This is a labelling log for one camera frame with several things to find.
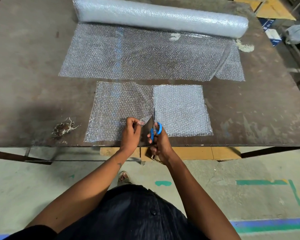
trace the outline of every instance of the foot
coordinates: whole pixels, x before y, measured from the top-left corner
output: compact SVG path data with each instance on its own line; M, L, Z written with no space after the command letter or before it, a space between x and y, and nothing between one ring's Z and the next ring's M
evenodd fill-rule
M127 172L122 171L119 174L118 186L125 185L125 184L131 184L131 182L130 182Z

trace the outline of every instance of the forearm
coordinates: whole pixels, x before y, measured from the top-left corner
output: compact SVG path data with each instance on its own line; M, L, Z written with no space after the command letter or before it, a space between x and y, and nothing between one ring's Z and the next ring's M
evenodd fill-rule
M129 156L119 150L100 167L52 201L27 227L42 224L60 232L88 214L98 206Z
M168 156L167 167L179 192L189 221L195 224L211 240L240 239L226 216L192 176L175 152Z

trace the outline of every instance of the person's right arm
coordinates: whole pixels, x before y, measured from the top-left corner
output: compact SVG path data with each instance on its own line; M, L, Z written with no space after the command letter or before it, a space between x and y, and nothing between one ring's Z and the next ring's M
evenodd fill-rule
M226 216L192 176L180 157L173 151L164 129L155 136L150 147L154 155L169 169L182 200L188 220L211 240L240 240Z

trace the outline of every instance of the person's left arm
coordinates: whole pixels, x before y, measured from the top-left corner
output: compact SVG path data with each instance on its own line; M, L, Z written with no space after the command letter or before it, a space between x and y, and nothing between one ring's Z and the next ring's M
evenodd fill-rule
M119 151L52 201L26 228L34 225L45 225L59 233L95 209L108 190L112 180L118 174L122 164L137 148L140 133L140 121L128 117L122 132Z

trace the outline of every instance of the concrete floor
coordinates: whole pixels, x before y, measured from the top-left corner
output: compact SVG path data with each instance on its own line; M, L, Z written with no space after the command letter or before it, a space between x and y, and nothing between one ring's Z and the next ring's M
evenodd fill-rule
M254 150L241 148L242 152ZM0 148L0 151L24 154L24 148ZM60 160L107 159L96 148L37 147L30 156ZM237 185L236 180L292 180L300 198L300 150L272 155L217 162L185 162L196 180L231 221L299 218L300 205L289 185ZM21 230L49 202L75 182L97 168L100 162L54 162L39 165L0 160L0 234ZM167 168L157 162L141 166L125 162L135 184L144 185L184 212L181 199ZM157 186L170 181L171 186ZM116 186L117 178L111 184ZM243 239L300 239L300 230L242 234Z

